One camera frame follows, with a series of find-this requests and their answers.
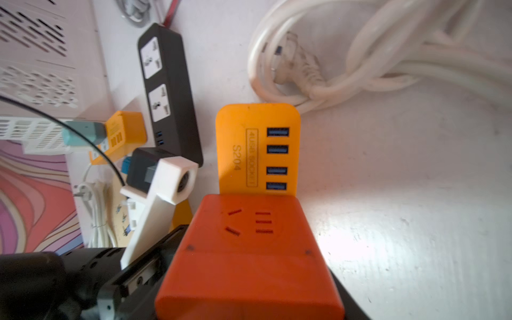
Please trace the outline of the orange power strip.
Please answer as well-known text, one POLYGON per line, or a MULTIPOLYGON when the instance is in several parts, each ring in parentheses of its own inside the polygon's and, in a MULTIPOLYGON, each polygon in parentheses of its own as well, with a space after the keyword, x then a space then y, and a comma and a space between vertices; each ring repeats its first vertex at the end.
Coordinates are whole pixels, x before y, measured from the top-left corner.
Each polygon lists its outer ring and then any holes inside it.
POLYGON ((296 195, 301 116, 294 106, 226 105, 215 130, 221 193, 296 195))

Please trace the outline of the orange cube socket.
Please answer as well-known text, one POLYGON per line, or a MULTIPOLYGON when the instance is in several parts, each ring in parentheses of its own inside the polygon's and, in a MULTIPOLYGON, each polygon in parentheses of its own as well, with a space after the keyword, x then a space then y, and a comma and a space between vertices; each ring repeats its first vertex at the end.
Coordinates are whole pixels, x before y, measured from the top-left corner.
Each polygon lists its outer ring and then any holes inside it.
POLYGON ((158 319, 343 319, 299 200, 207 195, 155 299, 158 319))

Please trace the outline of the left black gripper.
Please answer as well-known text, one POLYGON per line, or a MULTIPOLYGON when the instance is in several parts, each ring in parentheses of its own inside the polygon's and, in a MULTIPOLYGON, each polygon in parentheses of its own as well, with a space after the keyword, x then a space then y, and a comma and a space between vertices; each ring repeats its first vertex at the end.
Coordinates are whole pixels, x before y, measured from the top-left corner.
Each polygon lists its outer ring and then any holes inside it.
POLYGON ((187 228, 125 268, 124 247, 2 255, 1 318, 156 319, 156 296, 187 228))

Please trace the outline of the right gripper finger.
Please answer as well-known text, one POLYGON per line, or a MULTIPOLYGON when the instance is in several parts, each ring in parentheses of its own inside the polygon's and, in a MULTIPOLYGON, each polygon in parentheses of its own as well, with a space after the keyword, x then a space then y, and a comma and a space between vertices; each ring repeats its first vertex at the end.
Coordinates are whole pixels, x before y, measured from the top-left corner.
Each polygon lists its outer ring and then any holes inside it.
POLYGON ((362 310, 362 308, 350 295, 348 290, 345 289, 345 287, 337 278, 337 276, 333 273, 333 271, 331 269, 329 271, 331 273, 338 294, 345 308, 345 320, 371 320, 368 314, 366 314, 364 310, 362 310))

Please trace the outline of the black power strip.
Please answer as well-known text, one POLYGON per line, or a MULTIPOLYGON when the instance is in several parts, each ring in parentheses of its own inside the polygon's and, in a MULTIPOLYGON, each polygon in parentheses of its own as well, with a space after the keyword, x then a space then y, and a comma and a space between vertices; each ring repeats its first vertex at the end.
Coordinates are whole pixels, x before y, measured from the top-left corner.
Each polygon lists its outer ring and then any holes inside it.
POLYGON ((137 52, 156 147, 203 165, 185 50, 180 34, 154 23, 137 52))

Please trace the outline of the teal plug adapter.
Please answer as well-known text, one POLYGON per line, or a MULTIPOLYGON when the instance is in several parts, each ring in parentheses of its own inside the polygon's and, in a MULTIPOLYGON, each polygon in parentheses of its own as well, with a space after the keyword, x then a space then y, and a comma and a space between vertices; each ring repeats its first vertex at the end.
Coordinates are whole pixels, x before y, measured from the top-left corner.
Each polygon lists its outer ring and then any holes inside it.
MULTIPOLYGON (((73 128, 77 132, 81 133, 88 141, 99 145, 106 137, 107 132, 105 125, 100 122, 94 121, 67 121, 65 122, 69 127, 73 128)), ((76 133, 73 133, 67 128, 63 128, 61 131, 63 143, 72 147, 86 147, 89 144, 86 143, 76 133)))

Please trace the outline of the yellow power strip with adapters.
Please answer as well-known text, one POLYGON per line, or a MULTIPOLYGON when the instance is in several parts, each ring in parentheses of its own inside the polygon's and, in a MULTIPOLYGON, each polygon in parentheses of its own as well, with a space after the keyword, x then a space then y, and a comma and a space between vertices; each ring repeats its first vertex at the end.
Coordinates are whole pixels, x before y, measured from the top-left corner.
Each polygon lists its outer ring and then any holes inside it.
POLYGON ((143 115, 134 111, 117 111, 105 122, 107 137, 98 148, 114 163, 147 142, 143 115))

